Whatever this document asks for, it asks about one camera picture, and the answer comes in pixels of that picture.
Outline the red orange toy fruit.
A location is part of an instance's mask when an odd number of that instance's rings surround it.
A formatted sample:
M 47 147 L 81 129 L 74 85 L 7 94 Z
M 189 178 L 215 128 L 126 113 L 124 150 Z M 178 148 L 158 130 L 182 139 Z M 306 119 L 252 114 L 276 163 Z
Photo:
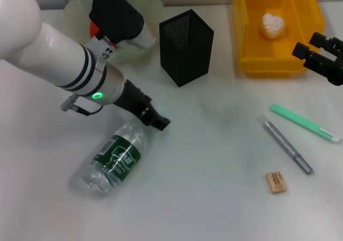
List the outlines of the red orange toy fruit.
M 98 40 L 104 40 L 113 46 L 115 49 L 118 48 L 118 45 L 113 43 L 113 37 L 115 34 L 116 28 L 113 23 L 108 19 L 99 19 L 96 22 L 91 20 L 90 23 L 90 37 L 96 37 Z

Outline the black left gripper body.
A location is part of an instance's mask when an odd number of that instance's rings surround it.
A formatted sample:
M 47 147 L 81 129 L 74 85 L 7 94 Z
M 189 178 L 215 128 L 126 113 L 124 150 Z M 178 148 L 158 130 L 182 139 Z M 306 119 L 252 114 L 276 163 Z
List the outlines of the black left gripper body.
M 151 105 L 151 99 L 129 80 L 113 104 L 132 113 L 145 125 L 160 124 L 160 115 Z

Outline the grey glitter pen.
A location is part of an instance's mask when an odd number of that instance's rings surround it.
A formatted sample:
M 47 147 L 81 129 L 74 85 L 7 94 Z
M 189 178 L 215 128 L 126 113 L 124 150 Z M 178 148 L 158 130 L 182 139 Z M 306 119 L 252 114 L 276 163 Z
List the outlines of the grey glitter pen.
M 312 174 L 312 167 L 306 162 L 302 155 L 293 147 L 293 145 L 286 139 L 286 137 L 275 127 L 275 125 L 265 115 L 259 115 L 257 117 L 257 121 L 261 124 L 262 128 L 290 156 L 290 158 L 302 169 L 302 171 L 305 174 Z

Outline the clear green-label water bottle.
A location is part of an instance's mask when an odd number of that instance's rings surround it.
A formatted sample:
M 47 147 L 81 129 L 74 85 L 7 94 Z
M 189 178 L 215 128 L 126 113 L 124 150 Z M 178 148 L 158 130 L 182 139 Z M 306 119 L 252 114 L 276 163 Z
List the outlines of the clear green-label water bottle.
M 82 162 L 71 176 L 69 188 L 94 199 L 112 196 L 147 155 L 158 133 L 140 122 L 125 122 Z

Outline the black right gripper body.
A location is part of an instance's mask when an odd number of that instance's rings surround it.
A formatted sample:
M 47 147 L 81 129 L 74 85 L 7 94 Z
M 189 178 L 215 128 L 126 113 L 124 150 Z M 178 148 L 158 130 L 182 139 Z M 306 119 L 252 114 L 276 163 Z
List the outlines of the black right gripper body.
M 318 53 L 310 52 L 305 59 L 304 67 L 325 77 L 335 86 L 343 85 L 343 57 L 331 60 Z

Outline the yellow plastic bin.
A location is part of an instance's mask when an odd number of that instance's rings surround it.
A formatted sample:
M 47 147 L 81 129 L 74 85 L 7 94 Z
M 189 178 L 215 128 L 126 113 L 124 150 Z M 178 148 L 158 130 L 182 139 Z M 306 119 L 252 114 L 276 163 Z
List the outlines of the yellow plastic bin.
M 262 32 L 266 13 L 285 21 L 285 30 L 276 39 Z M 325 31 L 317 0 L 233 0 L 231 22 L 238 69 L 253 78 L 288 78 L 304 72 L 303 61 L 292 55 L 295 45 Z

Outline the white paper ball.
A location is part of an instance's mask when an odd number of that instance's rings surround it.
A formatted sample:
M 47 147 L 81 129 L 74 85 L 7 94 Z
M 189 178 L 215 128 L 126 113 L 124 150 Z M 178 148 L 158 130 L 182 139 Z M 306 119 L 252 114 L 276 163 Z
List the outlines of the white paper ball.
M 261 33 L 270 40 L 281 37 L 286 30 L 286 24 L 281 16 L 265 13 L 260 21 Z

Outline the black mesh pen holder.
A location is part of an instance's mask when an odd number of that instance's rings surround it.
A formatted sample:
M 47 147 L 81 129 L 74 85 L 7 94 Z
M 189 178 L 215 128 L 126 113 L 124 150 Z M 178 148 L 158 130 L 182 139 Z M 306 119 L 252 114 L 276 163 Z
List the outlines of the black mesh pen holder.
M 213 29 L 188 10 L 159 23 L 160 64 L 178 87 L 208 73 Z

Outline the pale green glass fruit plate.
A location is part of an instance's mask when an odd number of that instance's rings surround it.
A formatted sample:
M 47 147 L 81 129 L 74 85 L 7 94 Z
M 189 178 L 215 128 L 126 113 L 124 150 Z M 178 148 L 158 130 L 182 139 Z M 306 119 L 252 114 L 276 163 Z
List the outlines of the pale green glass fruit plate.
M 118 48 L 109 59 L 112 65 L 136 63 L 149 58 L 157 48 L 159 39 L 159 23 L 164 20 L 163 3 L 160 0 L 127 0 L 144 17 L 156 37 L 153 48 L 144 50 L 128 44 Z M 92 0 L 70 0 L 63 10 L 63 31 L 66 35 L 85 45 L 90 39 L 89 13 Z

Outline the mint green pen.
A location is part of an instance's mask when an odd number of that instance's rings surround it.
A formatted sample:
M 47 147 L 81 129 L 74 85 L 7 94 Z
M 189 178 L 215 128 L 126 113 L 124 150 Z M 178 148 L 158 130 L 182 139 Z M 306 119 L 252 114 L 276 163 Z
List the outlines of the mint green pen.
M 314 123 L 314 122 L 312 122 L 312 121 L 310 121 L 310 120 L 308 120 L 308 119 L 306 119 L 306 118 L 304 118 L 304 117 L 302 117 L 302 116 L 300 116 L 300 115 L 298 115 L 298 114 L 296 114 L 296 113 L 294 113 L 294 112 L 292 112 L 292 111 L 290 111 L 290 110 L 288 110 L 288 109 L 286 109 L 280 105 L 272 104 L 272 105 L 270 105 L 270 110 L 273 113 L 275 113 L 275 114 L 277 114 L 277 115 L 279 115 L 279 116 L 303 127 L 304 129 L 318 135 L 319 137 L 326 139 L 327 141 L 330 141 L 334 144 L 338 144 L 342 141 L 342 138 L 339 135 L 333 133 L 332 131 L 328 130 L 327 128 L 322 127 L 321 125 L 318 125 L 318 124 L 316 124 L 316 123 Z

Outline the tan eraser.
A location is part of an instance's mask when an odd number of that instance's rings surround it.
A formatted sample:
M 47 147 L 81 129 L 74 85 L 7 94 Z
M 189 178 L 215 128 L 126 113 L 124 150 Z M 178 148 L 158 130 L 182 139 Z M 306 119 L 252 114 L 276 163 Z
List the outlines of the tan eraser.
M 287 185 L 279 171 L 267 173 L 265 179 L 267 187 L 272 194 L 284 193 L 287 191 Z

